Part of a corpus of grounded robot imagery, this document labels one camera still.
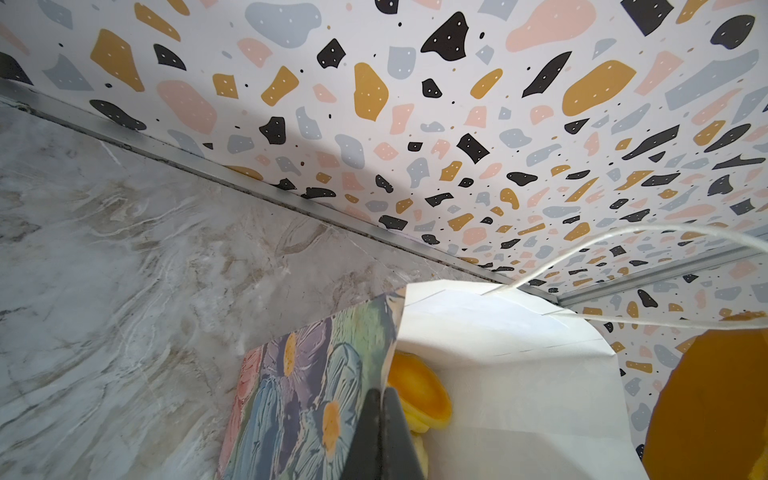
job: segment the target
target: gift bag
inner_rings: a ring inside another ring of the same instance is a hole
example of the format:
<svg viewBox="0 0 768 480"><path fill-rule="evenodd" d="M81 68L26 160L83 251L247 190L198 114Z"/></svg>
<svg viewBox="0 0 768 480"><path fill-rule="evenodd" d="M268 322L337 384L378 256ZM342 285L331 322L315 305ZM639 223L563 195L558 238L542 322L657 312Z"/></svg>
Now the gift bag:
<svg viewBox="0 0 768 480"><path fill-rule="evenodd" d="M368 389L395 348L453 402L424 435L429 477L647 478L632 448L616 353L588 322L492 283L413 283L250 352L219 478L341 476Z"/></svg>

